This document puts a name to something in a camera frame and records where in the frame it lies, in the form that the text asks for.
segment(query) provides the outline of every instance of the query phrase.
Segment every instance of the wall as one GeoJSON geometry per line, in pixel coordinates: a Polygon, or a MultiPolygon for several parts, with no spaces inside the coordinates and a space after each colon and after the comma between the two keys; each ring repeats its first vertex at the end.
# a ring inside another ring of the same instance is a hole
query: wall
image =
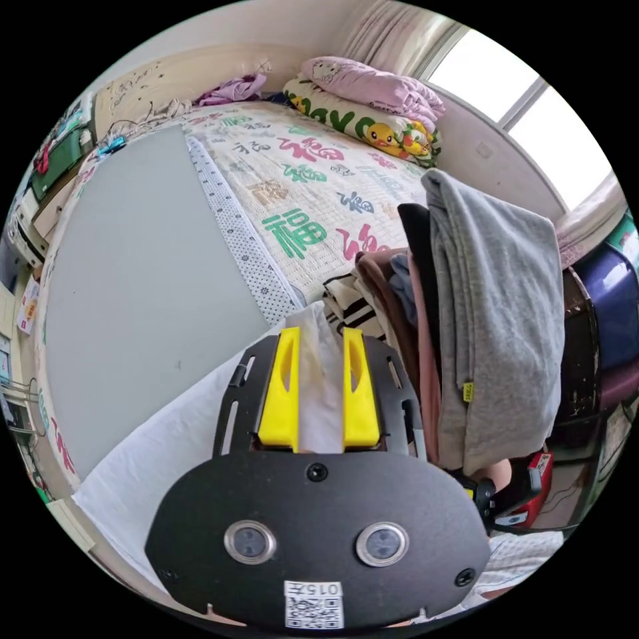
{"type": "Polygon", "coordinates": [[[439,168],[461,182],[551,220],[566,205],[536,162],[477,109],[434,87],[446,106],[438,120],[439,168]]]}
{"type": "Polygon", "coordinates": [[[142,64],[188,49],[229,43],[299,46],[311,54],[338,53],[375,0],[244,0],[182,22],[133,49],[99,76],[95,91],[142,64]]]}

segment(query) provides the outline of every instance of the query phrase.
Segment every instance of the qr code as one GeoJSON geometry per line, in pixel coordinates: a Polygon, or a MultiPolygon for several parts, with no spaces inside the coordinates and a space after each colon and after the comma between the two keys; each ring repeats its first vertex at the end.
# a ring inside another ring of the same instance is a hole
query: qr code
{"type": "Polygon", "coordinates": [[[287,597],[286,627],[308,630],[343,628],[341,597],[287,597]]]}

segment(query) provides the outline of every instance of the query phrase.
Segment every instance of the blue bin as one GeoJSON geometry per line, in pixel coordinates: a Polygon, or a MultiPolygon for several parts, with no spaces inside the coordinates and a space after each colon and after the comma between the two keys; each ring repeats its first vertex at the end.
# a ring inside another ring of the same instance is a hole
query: blue bin
{"type": "Polygon", "coordinates": [[[600,370],[639,357],[639,276],[620,251],[603,243],[574,266],[597,317],[600,370]]]}

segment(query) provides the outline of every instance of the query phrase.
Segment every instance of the bed frame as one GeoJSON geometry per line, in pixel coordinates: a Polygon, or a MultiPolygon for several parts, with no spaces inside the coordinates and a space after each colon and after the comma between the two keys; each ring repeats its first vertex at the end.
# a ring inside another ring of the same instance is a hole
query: bed frame
{"type": "Polygon", "coordinates": [[[263,91],[280,91],[312,57],[297,47],[270,44],[217,45],[153,60],[114,80],[95,97],[95,130],[102,139],[118,120],[137,121],[172,99],[194,100],[233,77],[266,75],[263,91]]]}

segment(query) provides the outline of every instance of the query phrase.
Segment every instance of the purple clothing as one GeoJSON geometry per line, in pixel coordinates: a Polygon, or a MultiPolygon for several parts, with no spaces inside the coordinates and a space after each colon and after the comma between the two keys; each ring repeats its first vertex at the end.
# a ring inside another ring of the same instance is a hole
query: purple clothing
{"type": "Polygon", "coordinates": [[[211,107],[214,105],[228,105],[231,102],[244,102],[259,100],[260,89],[266,82],[266,75],[245,75],[243,78],[233,78],[215,89],[207,91],[193,104],[198,107],[211,107]]]}

